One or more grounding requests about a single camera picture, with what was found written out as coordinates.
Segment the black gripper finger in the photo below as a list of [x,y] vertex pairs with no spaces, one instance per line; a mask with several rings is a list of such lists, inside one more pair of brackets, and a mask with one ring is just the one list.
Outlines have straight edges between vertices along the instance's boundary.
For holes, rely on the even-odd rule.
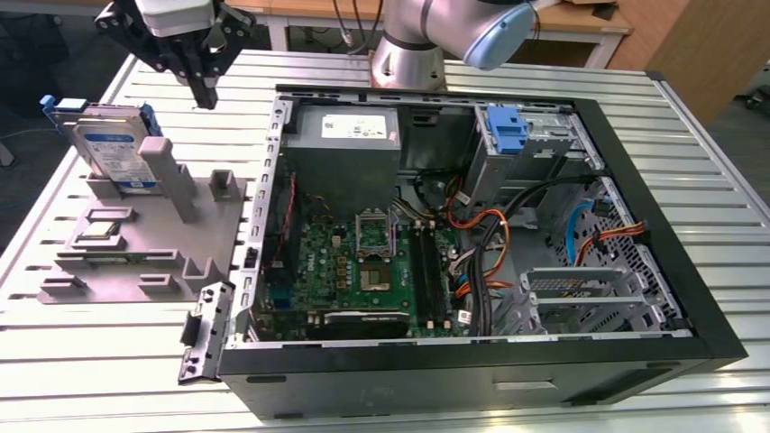
[[215,86],[218,79],[228,73],[241,51],[252,40],[257,20],[249,11],[234,6],[214,8],[214,27],[205,41],[203,85],[206,98],[202,107],[214,109],[218,102]]
[[205,108],[202,42],[205,30],[159,37],[151,33],[134,1],[113,1],[95,19],[98,30],[158,72],[171,70]]

